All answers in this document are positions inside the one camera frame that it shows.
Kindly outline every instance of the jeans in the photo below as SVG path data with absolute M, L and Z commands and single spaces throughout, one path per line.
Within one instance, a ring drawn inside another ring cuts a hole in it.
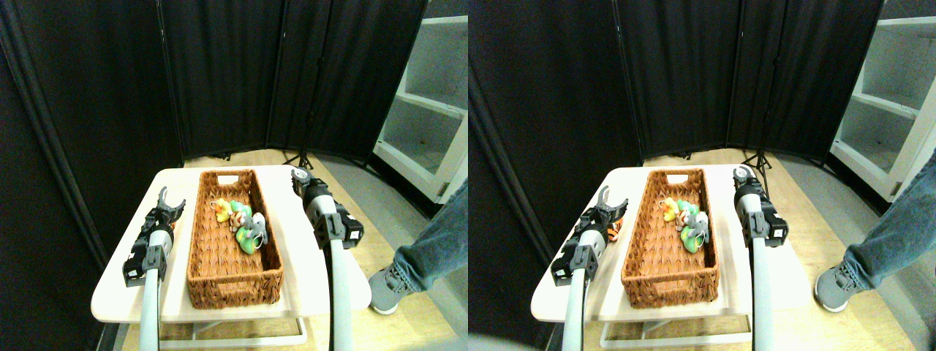
M 442 210 L 419 233 L 412 245 L 400 246 L 393 266 L 410 290 L 419 292 L 432 282 L 468 265 L 468 182 L 448 199 Z
M 936 248 L 936 152 L 868 237 L 848 246 L 844 266 L 863 289 Z

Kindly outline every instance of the wooden floor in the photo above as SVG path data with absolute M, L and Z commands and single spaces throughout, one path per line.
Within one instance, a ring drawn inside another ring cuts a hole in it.
M 649 160 L 645 166 L 737 164 L 750 153 L 736 149 L 715 150 L 682 158 L 663 156 Z M 828 226 L 822 215 L 799 189 L 772 154 L 768 160 L 768 190 L 777 211 L 790 225 L 788 240 L 794 244 L 803 270 L 811 283 L 823 271 L 838 264 L 845 247 Z M 855 295 L 841 313 L 826 312 L 817 303 L 774 314 L 776 349 L 778 350 L 912 350 L 913 344 L 900 328 L 881 297 L 874 291 Z M 585 348 L 601 350 L 598 339 L 604 323 L 590 323 L 584 330 Z M 640 324 L 612 326 L 609 338 L 636 339 Z M 695 336 L 712 333 L 749 330 L 744 317 L 691 319 L 673 322 L 649 334 L 649 338 Z M 723 344 L 692 349 L 750 350 L 751 343 Z
M 280 165 L 286 156 L 279 150 L 259 150 L 233 154 L 230 161 L 202 157 L 185 163 L 186 168 L 221 166 Z M 313 164 L 313 175 L 325 181 L 335 200 L 341 202 L 364 225 L 364 238 L 351 254 L 358 261 L 364 275 L 370 277 L 393 260 L 393 249 L 373 226 L 354 199 L 348 196 L 329 171 L 309 155 Z M 445 318 L 426 294 L 413 294 L 400 302 L 396 313 L 380 315 L 371 309 L 353 313 L 354 346 L 356 350 L 406 350 L 413 346 L 429 344 L 456 336 Z M 258 350 L 328 350 L 329 316 L 319 315 L 305 320 L 309 332 L 306 344 L 284 347 L 262 347 Z M 160 328 L 161 339 L 181 340 L 191 338 L 191 324 L 164 324 Z M 199 334 L 199 339 L 230 339 L 259 336 L 296 335 L 299 329 L 292 319 L 272 319 L 250 322 L 223 323 Z M 124 350 L 137 350 L 139 325 L 132 325 L 127 332 Z

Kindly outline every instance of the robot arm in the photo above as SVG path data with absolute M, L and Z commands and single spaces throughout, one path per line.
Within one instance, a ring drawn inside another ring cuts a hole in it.
M 786 242 L 789 227 L 773 207 L 753 172 L 735 169 L 735 212 L 750 248 L 753 280 L 753 347 L 773 349 L 773 311 L 768 279 L 767 247 Z
M 563 351 L 581 350 L 585 289 L 598 270 L 598 257 L 607 246 L 607 228 L 627 211 L 627 199 L 621 205 L 606 204 L 607 186 L 598 193 L 598 203 L 585 211 L 572 236 L 563 244 L 562 255 L 549 265 L 556 286 L 570 285 L 563 326 Z
M 144 285 L 139 321 L 139 349 L 159 349 L 159 283 L 166 277 L 166 262 L 172 251 L 172 225 L 182 217 L 185 200 L 179 206 L 166 204 L 167 188 L 159 191 L 156 207 L 146 214 L 146 222 L 133 242 L 124 262 L 124 284 Z
M 348 255 L 344 249 L 358 246 L 364 225 L 331 196 L 329 186 L 305 168 L 292 171 L 293 191 L 313 224 L 318 248 L 326 255 L 331 284 L 331 350 L 351 350 L 351 294 L 348 286 Z

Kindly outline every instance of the gray floor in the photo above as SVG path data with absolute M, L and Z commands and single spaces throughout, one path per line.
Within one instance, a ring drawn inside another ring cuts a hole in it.
M 777 155 L 787 172 L 823 215 L 843 244 L 864 241 L 880 218 L 854 191 L 801 158 Z M 936 252 L 884 279 L 878 293 L 919 350 L 931 350 L 936 338 Z
M 394 249 L 413 243 L 429 223 L 393 187 L 347 160 L 317 154 L 329 172 L 364 210 Z M 468 333 L 468 270 L 453 271 L 436 280 L 427 294 L 459 335 Z

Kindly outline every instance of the metal pole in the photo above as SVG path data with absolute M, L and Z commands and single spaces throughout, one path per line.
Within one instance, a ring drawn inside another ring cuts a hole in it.
M 146 271 L 143 308 L 139 320 L 139 349 L 159 350 L 159 269 Z
M 585 269 L 572 272 L 572 284 L 569 286 L 569 301 L 565 306 L 565 326 L 563 327 L 563 351 L 582 349 L 582 319 L 585 306 Z
M 767 247 L 764 238 L 752 239 L 752 270 L 754 290 L 753 348 L 773 350 L 773 301 L 770 298 L 770 279 Z
M 351 289 L 348 286 L 348 273 L 341 240 L 329 241 L 331 250 L 331 320 L 332 350 L 346 351 L 354 349 L 354 335 L 351 330 Z

